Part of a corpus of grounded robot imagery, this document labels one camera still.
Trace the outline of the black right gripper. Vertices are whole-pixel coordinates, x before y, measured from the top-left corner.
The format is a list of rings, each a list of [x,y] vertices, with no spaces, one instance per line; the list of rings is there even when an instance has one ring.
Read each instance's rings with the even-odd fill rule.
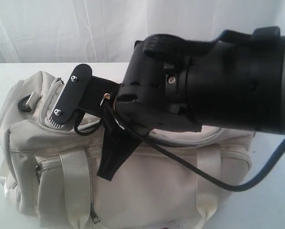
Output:
[[[94,115],[100,120],[94,125],[94,134],[103,129],[101,161],[97,176],[111,181],[115,173],[136,148],[145,140],[155,145],[156,139],[149,136],[150,108],[137,101],[118,102],[117,111],[110,100],[96,102]]]

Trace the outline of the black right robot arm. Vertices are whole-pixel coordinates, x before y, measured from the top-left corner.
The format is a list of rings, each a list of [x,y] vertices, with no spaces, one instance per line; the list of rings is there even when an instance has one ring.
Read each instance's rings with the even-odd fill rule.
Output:
[[[225,30],[208,42],[149,36],[135,44],[102,109],[98,176],[109,181],[154,129],[199,132],[208,125],[285,135],[285,36],[275,26]],[[284,152],[285,140],[241,189],[260,182]]]

